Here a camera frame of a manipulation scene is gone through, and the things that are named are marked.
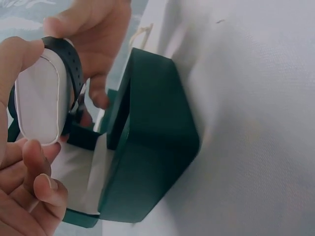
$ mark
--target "dark green box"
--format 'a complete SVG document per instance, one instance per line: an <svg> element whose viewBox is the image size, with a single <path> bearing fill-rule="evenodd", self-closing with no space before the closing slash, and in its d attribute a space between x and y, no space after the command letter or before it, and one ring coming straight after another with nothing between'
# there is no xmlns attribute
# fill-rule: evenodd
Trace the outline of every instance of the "dark green box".
<svg viewBox="0 0 315 236"><path fill-rule="evenodd" d="M100 133L74 124L69 139L73 145L93 149L97 137L107 132L105 145L115 151L99 201L100 215L68 210L64 218L86 228L98 219L142 221L196 157L200 146L171 59L133 49L119 90L110 90L108 95L114 102L105 112ZM18 134L14 133L16 125L15 121L9 129L11 141Z"/></svg>

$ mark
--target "finger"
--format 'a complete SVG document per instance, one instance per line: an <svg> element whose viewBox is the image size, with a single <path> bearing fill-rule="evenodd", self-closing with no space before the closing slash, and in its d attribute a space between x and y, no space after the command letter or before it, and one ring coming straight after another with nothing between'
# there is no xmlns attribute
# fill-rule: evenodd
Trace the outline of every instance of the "finger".
<svg viewBox="0 0 315 236"><path fill-rule="evenodd" d="M35 178L41 173L50 176L50 162L54 160L60 151L60 144L52 145L46 152L50 155L50 161L45 157L41 145L38 141L27 141L23 148L23 162L27 168L23 184L16 188L11 194L21 207L31 211L38 203L34 197L33 183Z"/></svg>
<svg viewBox="0 0 315 236"><path fill-rule="evenodd" d="M0 166L0 189L10 194L23 183L26 167L22 162L22 147L26 139L7 143L5 158Z"/></svg>
<svg viewBox="0 0 315 236"><path fill-rule="evenodd" d="M90 1L75 0L69 9L44 19L45 34L57 38L67 38L76 34L88 21L92 12L91 7Z"/></svg>
<svg viewBox="0 0 315 236"><path fill-rule="evenodd" d="M34 181L34 192L41 202L34 208L31 215L46 235L53 235L64 217L68 191L61 182L41 174Z"/></svg>
<svg viewBox="0 0 315 236"><path fill-rule="evenodd" d="M20 232L3 222L0 222L0 228L3 235L23 236Z"/></svg>
<svg viewBox="0 0 315 236"><path fill-rule="evenodd" d="M86 108L86 106L84 106L83 114L82 114L82 117L81 117L81 120L80 120L80 125L82 127L90 127L92 125L92 122L93 122L92 116L88 112L88 109ZM69 137L70 137L69 134L60 136L59 137L59 141L65 143L65 142L68 141Z"/></svg>
<svg viewBox="0 0 315 236"><path fill-rule="evenodd" d="M19 161L0 171L0 189L7 195L10 195L23 183L26 171L23 161Z"/></svg>
<svg viewBox="0 0 315 236"><path fill-rule="evenodd" d="M16 204L8 195L0 191L0 222L16 229L20 235L38 236L45 235L45 232L30 214ZM5 234L1 228L1 236L17 236L15 234Z"/></svg>
<svg viewBox="0 0 315 236"><path fill-rule="evenodd" d="M0 44L0 164L7 141L7 104L10 91L19 73L33 65L44 50L42 40L27 42L11 37Z"/></svg>
<svg viewBox="0 0 315 236"><path fill-rule="evenodd" d="M5 149L4 160L1 163L0 171L22 161L22 147L26 143L26 139L21 139L14 143L7 143Z"/></svg>
<svg viewBox="0 0 315 236"><path fill-rule="evenodd" d="M101 109L109 106L109 98L105 92L106 76L96 75L90 80L89 96L93 104Z"/></svg>

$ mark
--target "smartwatch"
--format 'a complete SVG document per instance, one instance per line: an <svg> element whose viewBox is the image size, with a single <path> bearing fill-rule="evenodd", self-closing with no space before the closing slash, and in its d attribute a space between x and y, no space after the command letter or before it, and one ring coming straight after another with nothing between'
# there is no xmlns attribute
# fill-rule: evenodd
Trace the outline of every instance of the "smartwatch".
<svg viewBox="0 0 315 236"><path fill-rule="evenodd" d="M68 39L42 38L39 60L21 72L11 90L8 109L27 139L44 145L70 133L79 123L86 86L78 53Z"/></svg>

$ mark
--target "white fabric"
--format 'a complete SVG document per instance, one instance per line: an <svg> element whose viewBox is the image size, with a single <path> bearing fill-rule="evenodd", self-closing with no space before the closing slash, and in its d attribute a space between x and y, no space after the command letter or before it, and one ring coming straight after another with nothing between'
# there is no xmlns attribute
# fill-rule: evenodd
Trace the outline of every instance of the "white fabric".
<svg viewBox="0 0 315 236"><path fill-rule="evenodd" d="M21 133L50 145L59 139L70 105L71 83L61 58L45 49L41 58L20 73L15 102Z"/></svg>
<svg viewBox="0 0 315 236"><path fill-rule="evenodd" d="M89 151L67 143L52 164L52 178L68 190L67 208L85 214L99 215L98 204L106 187L114 152L106 148L106 134L101 135L95 150Z"/></svg>

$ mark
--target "white backdrop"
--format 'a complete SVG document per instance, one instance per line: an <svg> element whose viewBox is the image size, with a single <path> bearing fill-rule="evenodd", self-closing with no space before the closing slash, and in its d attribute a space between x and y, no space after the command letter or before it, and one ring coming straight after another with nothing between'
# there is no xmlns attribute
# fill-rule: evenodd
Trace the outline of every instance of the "white backdrop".
<svg viewBox="0 0 315 236"><path fill-rule="evenodd" d="M143 222L104 222L104 235L315 235L314 8L149 2L146 50L176 62L203 146Z"/></svg>

